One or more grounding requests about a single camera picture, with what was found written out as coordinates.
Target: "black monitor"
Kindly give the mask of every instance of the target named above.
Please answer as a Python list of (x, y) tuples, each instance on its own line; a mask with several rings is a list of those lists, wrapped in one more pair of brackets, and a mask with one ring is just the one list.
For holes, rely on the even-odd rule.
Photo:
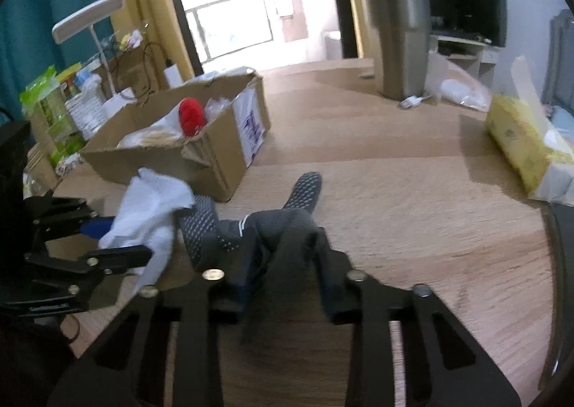
[(493, 46), (506, 46), (506, 0), (451, 0), (455, 28), (478, 33)]

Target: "open cardboard box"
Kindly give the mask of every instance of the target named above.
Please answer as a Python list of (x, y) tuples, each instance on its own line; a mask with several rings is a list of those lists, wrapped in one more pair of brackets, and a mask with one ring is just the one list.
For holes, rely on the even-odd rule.
[(247, 170), (233, 106), (227, 107), (196, 136), (169, 146), (117, 148), (122, 138), (165, 116), (182, 99), (193, 97), (205, 107), (210, 98), (234, 100), (245, 88), (255, 90), (264, 133), (271, 128), (263, 80), (255, 71), (221, 75), (160, 91), (145, 102), (128, 104), (97, 132), (81, 155), (105, 180), (127, 184), (140, 167), (188, 182), (194, 193), (228, 201)]

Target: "plastic bag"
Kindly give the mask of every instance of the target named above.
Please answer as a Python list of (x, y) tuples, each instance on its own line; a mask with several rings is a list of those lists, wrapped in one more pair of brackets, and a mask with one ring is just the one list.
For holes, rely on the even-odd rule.
[(461, 106), (488, 112), (493, 95), (486, 86), (439, 53), (429, 54), (425, 91)]
[(215, 120), (223, 110), (231, 105), (231, 101), (227, 98), (221, 99), (210, 99), (207, 101), (206, 107), (204, 109), (206, 114), (207, 123)]
[(102, 78), (84, 68), (78, 72), (74, 81), (81, 92), (66, 101), (65, 106), (81, 130), (84, 140), (91, 140), (108, 120), (104, 110)]
[(160, 118), (156, 123), (124, 136), (118, 143), (118, 148), (169, 146), (174, 141), (184, 138), (185, 135), (179, 122), (180, 104), (177, 104), (165, 117)]

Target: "crumpled paper towel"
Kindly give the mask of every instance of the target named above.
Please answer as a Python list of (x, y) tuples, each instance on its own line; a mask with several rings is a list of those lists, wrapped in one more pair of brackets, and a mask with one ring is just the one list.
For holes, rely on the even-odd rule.
[(194, 203), (193, 193), (184, 181), (144, 167), (138, 174), (127, 187), (110, 232), (99, 242), (100, 248), (145, 245), (151, 249), (153, 256), (147, 266), (131, 270), (140, 275), (134, 294), (160, 278), (173, 247), (172, 214)]
[(175, 140), (185, 137), (179, 121), (179, 102), (167, 115), (149, 127), (137, 130), (124, 136), (118, 143), (118, 148), (133, 148), (135, 146), (169, 146)]

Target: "white plastic bag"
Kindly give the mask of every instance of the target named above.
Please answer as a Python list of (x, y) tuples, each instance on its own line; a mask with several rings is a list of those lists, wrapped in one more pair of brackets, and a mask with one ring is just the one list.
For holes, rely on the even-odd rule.
[(185, 137), (179, 122), (179, 106), (177, 104), (165, 117), (160, 118), (149, 127), (130, 133), (118, 143), (118, 148), (133, 148), (136, 146), (166, 146), (179, 138)]
[(474, 79), (445, 56), (431, 52), (425, 91), (437, 99), (445, 98), (455, 104), (488, 112), (493, 95), (486, 86)]
[(206, 120), (207, 123), (215, 120), (223, 110), (231, 105), (231, 101), (227, 98), (222, 97), (221, 99), (210, 99), (207, 101), (205, 107)]

